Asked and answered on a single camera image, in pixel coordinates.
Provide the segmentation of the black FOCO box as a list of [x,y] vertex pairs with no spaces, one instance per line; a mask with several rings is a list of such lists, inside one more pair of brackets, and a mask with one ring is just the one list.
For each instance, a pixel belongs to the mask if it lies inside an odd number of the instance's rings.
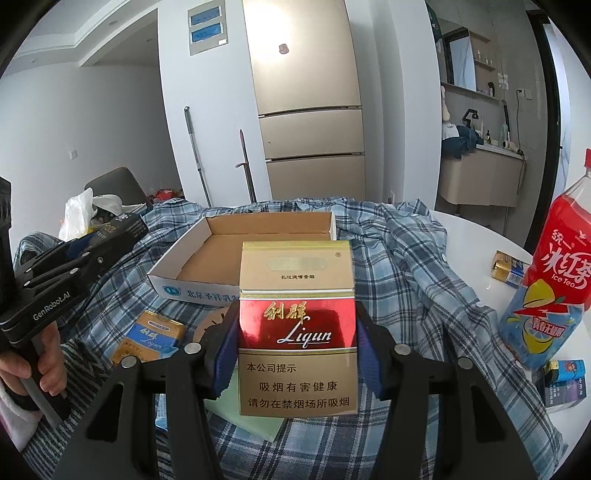
[[118,259],[129,253],[147,232],[147,225],[140,215],[121,214],[98,230],[71,241],[66,249],[66,257],[75,259],[90,254],[103,257],[113,255]]

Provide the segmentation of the round tan slotted coaster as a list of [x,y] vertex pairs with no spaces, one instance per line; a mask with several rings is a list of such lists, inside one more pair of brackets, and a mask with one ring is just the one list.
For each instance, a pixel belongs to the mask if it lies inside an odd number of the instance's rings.
[[200,321],[197,327],[194,330],[192,341],[193,342],[200,342],[201,338],[204,337],[205,331],[212,326],[216,326],[220,324],[226,312],[228,312],[228,307],[224,307],[212,312],[209,312],[205,317],[204,320]]

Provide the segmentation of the red gold Liqun cigarette box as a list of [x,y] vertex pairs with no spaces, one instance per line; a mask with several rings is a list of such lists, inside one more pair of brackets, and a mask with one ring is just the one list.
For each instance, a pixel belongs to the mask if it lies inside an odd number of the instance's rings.
[[311,418],[358,411],[348,241],[243,244],[238,386],[245,416]]

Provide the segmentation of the white plastic bag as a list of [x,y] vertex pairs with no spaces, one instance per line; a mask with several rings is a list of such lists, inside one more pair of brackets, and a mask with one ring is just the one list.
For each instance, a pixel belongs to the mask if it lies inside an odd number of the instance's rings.
[[96,195],[92,188],[86,188],[66,202],[58,238],[62,241],[80,238],[122,213],[122,200],[119,196]]

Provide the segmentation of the blue gold Liqun cigarette pack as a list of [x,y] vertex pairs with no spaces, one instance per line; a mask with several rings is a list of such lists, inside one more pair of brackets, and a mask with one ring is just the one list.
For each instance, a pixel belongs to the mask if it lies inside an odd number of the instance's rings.
[[151,362],[172,356],[184,337],[185,326],[162,315],[144,311],[115,349],[111,361],[119,364],[134,356],[140,362]]

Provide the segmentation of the grey chair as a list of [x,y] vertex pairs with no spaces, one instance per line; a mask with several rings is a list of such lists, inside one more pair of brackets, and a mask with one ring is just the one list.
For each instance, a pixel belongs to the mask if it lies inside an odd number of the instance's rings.
[[84,186],[91,188],[96,196],[116,195],[125,206],[146,204],[148,197],[127,167],[118,167],[100,175]]

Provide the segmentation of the blue plaid shirt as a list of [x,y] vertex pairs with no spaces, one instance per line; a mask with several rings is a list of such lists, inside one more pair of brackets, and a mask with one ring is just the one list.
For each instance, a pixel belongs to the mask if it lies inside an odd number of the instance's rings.
[[[422,356],[442,360],[448,351],[473,360],[495,390],[542,479],[566,451],[524,370],[498,333],[497,313],[451,268],[444,227],[420,201],[398,205],[344,198],[270,201],[257,212],[330,211],[339,239],[353,253],[356,298],[370,318]],[[103,277],[90,297],[59,322],[72,412],[58,428],[39,423],[23,457],[42,479],[52,477],[72,432],[108,377],[111,356],[135,318],[153,311],[197,327],[207,307],[165,300],[147,273],[194,223],[216,216],[185,200],[156,205],[145,217],[147,235]],[[217,416],[208,419],[213,446],[228,479],[366,479],[374,465],[388,406],[367,388],[358,413],[288,420],[266,442]]]

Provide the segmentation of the open cardboard tray box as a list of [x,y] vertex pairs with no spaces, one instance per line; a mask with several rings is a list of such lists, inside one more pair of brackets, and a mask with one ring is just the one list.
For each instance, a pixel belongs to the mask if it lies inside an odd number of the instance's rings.
[[242,244],[254,241],[335,240],[328,211],[226,214],[202,218],[148,272],[158,296],[207,306],[238,299]]

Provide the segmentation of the red items pile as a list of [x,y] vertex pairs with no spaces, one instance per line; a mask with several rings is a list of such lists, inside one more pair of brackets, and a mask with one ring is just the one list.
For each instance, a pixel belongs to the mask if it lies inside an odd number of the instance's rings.
[[149,196],[149,200],[152,203],[162,203],[177,198],[184,198],[183,192],[181,190],[159,189],[154,194]]

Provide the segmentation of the crumpled gold blue cigarette pack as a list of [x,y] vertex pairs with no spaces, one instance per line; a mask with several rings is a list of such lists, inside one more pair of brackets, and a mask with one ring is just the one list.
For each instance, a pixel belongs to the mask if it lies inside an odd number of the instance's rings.
[[495,280],[518,288],[522,284],[528,267],[528,263],[497,250],[493,258],[491,276]]

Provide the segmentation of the red iced tea bottle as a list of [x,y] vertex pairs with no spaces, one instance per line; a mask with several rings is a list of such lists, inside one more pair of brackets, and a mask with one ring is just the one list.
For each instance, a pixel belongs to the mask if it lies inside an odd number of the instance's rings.
[[533,260],[499,334],[528,370],[547,363],[590,308],[590,155],[585,174],[551,204]]

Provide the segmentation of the beige bathroom vanity cabinet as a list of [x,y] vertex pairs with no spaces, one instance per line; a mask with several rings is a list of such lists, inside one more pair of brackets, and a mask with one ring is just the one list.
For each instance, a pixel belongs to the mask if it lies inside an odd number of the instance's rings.
[[461,159],[442,159],[439,194],[453,205],[515,208],[525,170],[523,156],[478,145]]

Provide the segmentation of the dark blue towel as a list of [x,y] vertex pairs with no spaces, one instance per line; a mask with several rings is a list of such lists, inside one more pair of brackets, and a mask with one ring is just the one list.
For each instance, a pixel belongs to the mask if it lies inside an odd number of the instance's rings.
[[483,138],[466,126],[444,122],[442,124],[442,157],[460,160],[463,155],[472,153],[478,145],[483,145]]

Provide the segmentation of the beige three-door refrigerator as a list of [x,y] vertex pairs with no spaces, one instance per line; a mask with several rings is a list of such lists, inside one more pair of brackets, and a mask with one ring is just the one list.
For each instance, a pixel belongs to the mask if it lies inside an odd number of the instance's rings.
[[363,112],[342,1],[246,1],[263,153],[276,200],[366,193]]

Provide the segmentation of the blue wall panel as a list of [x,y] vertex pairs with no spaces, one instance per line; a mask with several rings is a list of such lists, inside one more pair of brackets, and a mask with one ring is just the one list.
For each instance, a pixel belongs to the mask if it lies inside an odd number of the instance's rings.
[[224,1],[209,1],[187,11],[189,55],[228,44]]

